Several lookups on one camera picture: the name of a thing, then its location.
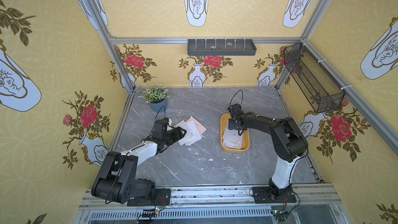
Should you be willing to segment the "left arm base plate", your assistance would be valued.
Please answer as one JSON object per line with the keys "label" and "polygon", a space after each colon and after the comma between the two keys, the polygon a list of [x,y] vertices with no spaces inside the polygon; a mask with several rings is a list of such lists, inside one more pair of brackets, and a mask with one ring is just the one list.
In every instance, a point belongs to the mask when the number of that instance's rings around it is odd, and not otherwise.
{"label": "left arm base plate", "polygon": [[148,197],[135,197],[127,202],[127,206],[169,206],[171,188],[156,188]]}

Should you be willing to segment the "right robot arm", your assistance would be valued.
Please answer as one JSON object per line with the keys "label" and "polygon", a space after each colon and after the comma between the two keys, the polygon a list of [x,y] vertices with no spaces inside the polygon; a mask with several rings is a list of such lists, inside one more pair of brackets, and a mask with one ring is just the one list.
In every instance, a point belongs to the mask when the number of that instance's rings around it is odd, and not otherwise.
{"label": "right robot arm", "polygon": [[253,112],[244,113],[240,104],[228,107],[231,115],[228,128],[241,135],[248,129],[255,129],[271,136],[277,165],[269,181],[268,193],[275,199],[292,195],[291,178],[297,162],[308,156],[308,142],[291,117],[268,118]]}

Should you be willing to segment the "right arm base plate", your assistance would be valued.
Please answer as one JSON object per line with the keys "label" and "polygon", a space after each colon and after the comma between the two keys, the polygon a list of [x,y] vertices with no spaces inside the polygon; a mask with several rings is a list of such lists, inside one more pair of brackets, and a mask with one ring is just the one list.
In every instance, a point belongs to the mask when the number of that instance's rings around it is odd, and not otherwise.
{"label": "right arm base plate", "polygon": [[291,187],[278,189],[274,186],[252,187],[251,195],[255,203],[296,203],[297,199]]}

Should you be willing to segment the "white stationery sheet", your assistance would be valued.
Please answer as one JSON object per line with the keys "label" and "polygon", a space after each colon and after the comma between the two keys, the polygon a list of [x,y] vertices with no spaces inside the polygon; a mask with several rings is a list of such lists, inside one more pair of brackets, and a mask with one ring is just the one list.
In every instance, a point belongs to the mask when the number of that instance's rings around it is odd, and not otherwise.
{"label": "white stationery sheet", "polygon": [[202,136],[199,132],[199,129],[197,128],[196,124],[194,121],[190,121],[186,123],[188,128],[190,129],[192,135],[188,138],[188,140],[185,142],[186,146],[191,146],[195,142],[199,141],[202,139]]}
{"label": "white stationery sheet", "polygon": [[180,127],[186,131],[184,137],[178,141],[180,146],[186,145],[187,143],[190,144],[193,141],[195,134],[191,131],[185,121],[181,121],[180,123],[176,124],[175,127]]}

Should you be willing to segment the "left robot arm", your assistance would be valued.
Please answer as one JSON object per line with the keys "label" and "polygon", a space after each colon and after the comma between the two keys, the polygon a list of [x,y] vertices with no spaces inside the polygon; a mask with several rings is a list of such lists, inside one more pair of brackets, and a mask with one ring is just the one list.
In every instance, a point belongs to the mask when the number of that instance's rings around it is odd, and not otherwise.
{"label": "left robot arm", "polygon": [[137,179],[136,171],[146,160],[163,153],[171,145],[185,138],[187,130],[169,125],[169,119],[156,120],[149,136],[141,144],[123,151],[110,151],[105,156],[91,188],[91,195],[111,202],[155,201],[155,183]]}

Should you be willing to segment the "pink stationery sheet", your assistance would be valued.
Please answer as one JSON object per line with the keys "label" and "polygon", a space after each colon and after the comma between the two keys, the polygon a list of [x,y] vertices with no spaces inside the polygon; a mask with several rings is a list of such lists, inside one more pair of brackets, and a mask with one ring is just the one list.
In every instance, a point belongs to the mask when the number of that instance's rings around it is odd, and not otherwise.
{"label": "pink stationery sheet", "polygon": [[200,135],[203,135],[203,133],[206,131],[206,128],[199,122],[197,121],[195,118],[193,118],[192,116],[187,120],[187,122],[194,122],[197,130],[199,131]]}

